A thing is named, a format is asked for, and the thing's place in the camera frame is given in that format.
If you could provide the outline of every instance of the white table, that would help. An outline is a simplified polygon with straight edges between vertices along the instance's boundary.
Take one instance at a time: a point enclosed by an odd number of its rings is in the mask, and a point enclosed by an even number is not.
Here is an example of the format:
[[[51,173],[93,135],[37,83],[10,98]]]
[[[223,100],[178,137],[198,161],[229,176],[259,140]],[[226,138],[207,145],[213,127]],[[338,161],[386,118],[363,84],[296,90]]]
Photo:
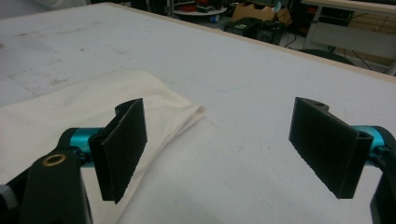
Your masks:
[[[291,113],[301,96],[396,133],[394,77],[114,5],[0,21],[0,43],[0,105],[133,68],[205,106],[120,223],[371,223],[381,172],[337,200],[289,142]]]
[[[386,74],[396,75],[396,35],[319,22],[324,7],[396,17],[396,6],[351,0],[303,0],[302,3],[318,6],[303,49],[308,49],[311,42],[316,42],[391,58],[394,61]]]

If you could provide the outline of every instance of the cable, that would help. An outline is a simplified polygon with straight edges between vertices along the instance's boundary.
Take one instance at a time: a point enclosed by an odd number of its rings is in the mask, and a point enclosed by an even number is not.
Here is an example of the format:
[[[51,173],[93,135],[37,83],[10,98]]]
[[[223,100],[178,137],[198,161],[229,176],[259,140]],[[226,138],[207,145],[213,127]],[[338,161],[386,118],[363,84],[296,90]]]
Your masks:
[[[297,39],[297,34],[294,34],[294,39],[289,42],[289,44],[285,45],[284,48],[287,48],[290,44],[292,44]]]
[[[367,66],[370,70],[372,70],[372,68],[370,67],[370,65],[365,61],[366,59],[363,60],[361,57],[359,57],[359,55],[355,52],[355,50],[352,50],[352,53],[355,54],[355,56],[356,56],[358,59],[360,59],[364,64],[366,64],[366,66]]]

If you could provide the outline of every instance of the cardboard box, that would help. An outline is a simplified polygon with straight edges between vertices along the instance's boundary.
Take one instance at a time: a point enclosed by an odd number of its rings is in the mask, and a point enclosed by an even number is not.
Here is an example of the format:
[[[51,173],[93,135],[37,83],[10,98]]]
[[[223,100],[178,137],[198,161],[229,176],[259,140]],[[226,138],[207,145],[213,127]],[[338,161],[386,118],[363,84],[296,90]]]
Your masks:
[[[286,7],[275,13],[271,7],[265,7],[251,2],[237,5],[231,21],[239,21],[245,17],[256,18],[262,21],[281,21],[285,23],[285,26],[292,23],[291,15]]]

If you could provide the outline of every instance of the white cloth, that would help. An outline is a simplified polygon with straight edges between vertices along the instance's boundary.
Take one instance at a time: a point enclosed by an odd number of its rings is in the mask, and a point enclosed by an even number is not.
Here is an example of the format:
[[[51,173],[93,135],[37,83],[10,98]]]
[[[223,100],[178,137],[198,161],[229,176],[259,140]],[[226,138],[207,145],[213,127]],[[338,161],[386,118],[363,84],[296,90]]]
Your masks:
[[[115,223],[161,149],[202,117],[204,109],[143,71],[121,70],[33,100],[0,107],[0,183],[52,151],[64,130],[105,127],[114,107],[143,98],[148,143],[122,200],[103,202],[94,168],[82,168],[94,223]]]

